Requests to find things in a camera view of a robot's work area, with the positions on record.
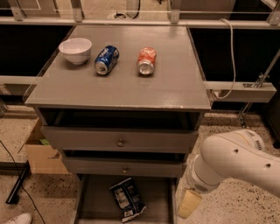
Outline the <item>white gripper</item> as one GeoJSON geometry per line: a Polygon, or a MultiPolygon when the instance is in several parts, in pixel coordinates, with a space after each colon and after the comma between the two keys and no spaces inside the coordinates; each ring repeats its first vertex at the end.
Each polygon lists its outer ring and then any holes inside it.
{"type": "Polygon", "coordinates": [[[210,193],[218,188],[222,176],[206,164],[202,156],[198,154],[187,166],[185,179],[193,190],[185,189],[179,202],[177,215],[183,219],[188,218],[199,206],[202,201],[200,193],[210,193]]]}

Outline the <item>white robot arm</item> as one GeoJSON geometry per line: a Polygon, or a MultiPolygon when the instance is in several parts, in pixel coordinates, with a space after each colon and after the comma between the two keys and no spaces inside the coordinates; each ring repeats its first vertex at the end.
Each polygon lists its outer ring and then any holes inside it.
{"type": "Polygon", "coordinates": [[[203,194],[217,189],[229,178],[248,182],[280,197],[280,157],[267,153],[262,138],[250,129],[207,137],[200,153],[186,167],[186,188],[177,215],[188,218],[203,194]]]}

